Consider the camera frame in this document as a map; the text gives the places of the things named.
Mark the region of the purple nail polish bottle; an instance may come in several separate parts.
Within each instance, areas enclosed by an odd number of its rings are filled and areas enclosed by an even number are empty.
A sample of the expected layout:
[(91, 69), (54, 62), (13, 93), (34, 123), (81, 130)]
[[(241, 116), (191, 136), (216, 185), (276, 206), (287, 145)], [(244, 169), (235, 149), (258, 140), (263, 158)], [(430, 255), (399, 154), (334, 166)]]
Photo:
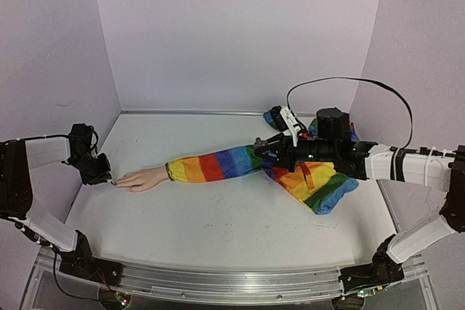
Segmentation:
[(257, 137), (255, 139), (255, 142), (254, 142), (254, 149), (257, 149), (257, 148), (260, 148), (260, 147), (264, 147), (267, 145), (267, 141), (266, 140), (263, 140), (259, 137)]

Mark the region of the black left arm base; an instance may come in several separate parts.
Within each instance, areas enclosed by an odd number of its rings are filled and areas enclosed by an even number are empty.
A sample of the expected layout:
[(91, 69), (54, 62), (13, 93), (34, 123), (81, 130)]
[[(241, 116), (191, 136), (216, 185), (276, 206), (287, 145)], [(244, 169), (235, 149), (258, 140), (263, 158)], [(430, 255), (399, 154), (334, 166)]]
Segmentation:
[(60, 257), (59, 271), (82, 280), (100, 282), (108, 286), (118, 286), (121, 281), (123, 265), (93, 256), (87, 237), (77, 232), (76, 247), (71, 252), (53, 248)]

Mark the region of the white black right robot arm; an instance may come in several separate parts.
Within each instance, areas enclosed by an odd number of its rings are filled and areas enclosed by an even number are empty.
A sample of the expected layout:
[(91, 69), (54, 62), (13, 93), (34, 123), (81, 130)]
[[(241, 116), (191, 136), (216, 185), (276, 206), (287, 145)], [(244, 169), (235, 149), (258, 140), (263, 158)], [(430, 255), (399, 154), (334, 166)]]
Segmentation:
[(464, 231), (464, 147), (457, 150), (398, 148), (352, 140), (349, 115), (337, 108), (319, 110), (316, 135), (304, 131), (288, 107), (271, 111), (279, 134), (254, 143), (257, 156), (278, 168), (294, 171), (298, 163), (332, 163), (336, 172), (359, 180), (420, 184), (446, 194), (437, 213), (414, 228), (396, 234), (385, 253), (396, 264), (438, 240)]

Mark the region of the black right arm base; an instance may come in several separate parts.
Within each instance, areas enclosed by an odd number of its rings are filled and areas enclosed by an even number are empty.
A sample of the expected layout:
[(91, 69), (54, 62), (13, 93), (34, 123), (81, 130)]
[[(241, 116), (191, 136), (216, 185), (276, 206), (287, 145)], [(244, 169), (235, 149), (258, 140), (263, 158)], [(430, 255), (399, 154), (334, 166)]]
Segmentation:
[(404, 279), (402, 264), (395, 263), (387, 254), (391, 235), (377, 248), (369, 264), (341, 269), (339, 281), (345, 293), (378, 286), (386, 286)]

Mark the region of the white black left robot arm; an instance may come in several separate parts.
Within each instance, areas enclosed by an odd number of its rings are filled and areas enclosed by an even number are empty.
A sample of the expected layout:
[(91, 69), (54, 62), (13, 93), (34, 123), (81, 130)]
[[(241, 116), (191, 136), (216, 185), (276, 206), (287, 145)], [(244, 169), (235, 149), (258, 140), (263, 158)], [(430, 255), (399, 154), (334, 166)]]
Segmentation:
[(79, 172), (83, 185), (112, 180), (106, 154), (98, 152), (98, 133), (85, 123), (72, 125), (69, 134), (15, 138), (1, 143), (1, 219), (10, 221), (29, 240), (73, 252), (80, 233), (52, 215), (34, 195), (32, 171), (52, 164)]

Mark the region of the mannequin hand with forearm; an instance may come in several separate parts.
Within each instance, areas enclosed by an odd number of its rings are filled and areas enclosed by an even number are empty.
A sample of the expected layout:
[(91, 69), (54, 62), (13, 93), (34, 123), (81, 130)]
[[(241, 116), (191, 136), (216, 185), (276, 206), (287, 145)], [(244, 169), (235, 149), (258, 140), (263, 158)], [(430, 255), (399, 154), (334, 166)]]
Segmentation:
[(149, 168), (130, 173), (118, 179), (115, 187), (124, 188), (130, 192), (145, 192), (169, 179), (164, 167)]

